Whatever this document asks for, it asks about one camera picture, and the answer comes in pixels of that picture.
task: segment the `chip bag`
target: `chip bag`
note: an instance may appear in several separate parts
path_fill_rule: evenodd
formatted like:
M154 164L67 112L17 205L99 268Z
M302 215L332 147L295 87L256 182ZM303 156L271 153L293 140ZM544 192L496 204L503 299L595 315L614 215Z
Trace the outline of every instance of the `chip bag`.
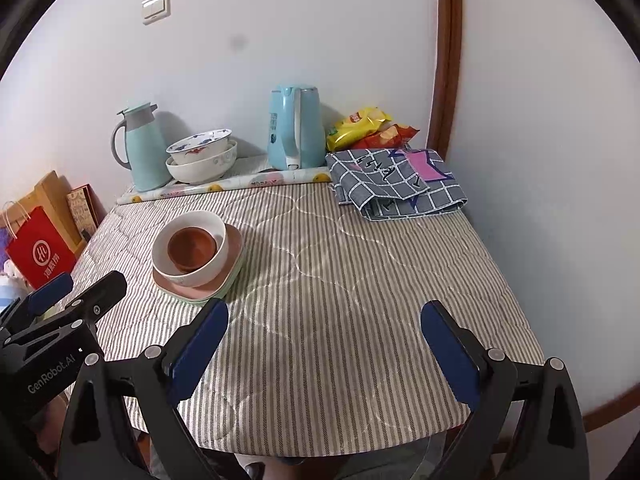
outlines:
M406 142L414 137L420 130L416 130L411 126L402 126L401 124L393 124L391 127L378 132L376 134L360 139L351 145L352 150L361 148L400 148Z
M363 108L344 118L327 132L326 147L330 152L346 150L354 142L374 134L391 116L379 108Z

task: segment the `table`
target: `table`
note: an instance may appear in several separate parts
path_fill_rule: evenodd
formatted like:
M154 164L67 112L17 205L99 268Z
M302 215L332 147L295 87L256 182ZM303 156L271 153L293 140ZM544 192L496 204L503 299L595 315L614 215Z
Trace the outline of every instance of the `table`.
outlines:
M98 324L107 360L164 344L197 307L151 279L154 235L212 210L240 229L246 259L226 296L223 338L178 410L196 442L228 452L325 456L396 446L462 424L420 333L440 300L460 326L514 360L543 353L507 283L461 212L368 222L327 184L216 192L117 206L73 272L78 294L110 270L127 296ZM132 425L145 430L126 399Z

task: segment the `white wall switch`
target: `white wall switch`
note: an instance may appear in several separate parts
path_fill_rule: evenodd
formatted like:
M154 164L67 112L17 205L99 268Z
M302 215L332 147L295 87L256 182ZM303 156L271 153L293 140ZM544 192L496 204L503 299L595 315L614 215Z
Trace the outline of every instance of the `white wall switch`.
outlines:
M142 23L148 25L170 14L169 0L145 0L142 2Z

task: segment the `yellow snack bag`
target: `yellow snack bag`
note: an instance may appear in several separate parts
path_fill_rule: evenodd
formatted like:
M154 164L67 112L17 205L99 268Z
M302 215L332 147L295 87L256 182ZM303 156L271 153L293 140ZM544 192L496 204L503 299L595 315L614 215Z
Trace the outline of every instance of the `yellow snack bag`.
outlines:
M386 122L392 120L379 108L363 108L335 123L326 134L326 148L330 152L346 150L354 142L374 134Z

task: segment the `mint green thermos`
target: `mint green thermos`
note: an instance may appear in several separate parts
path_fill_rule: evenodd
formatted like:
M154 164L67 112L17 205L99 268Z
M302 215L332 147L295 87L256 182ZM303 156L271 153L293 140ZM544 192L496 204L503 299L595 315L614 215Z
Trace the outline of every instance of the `mint green thermos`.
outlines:
M145 103L135 108L125 108L124 118L111 135L111 153L117 163L131 170L133 184L138 191L149 191L167 184L172 176L166 168L168 158L164 137L153 112L158 105ZM116 152L116 133L124 127L124 146L128 162Z

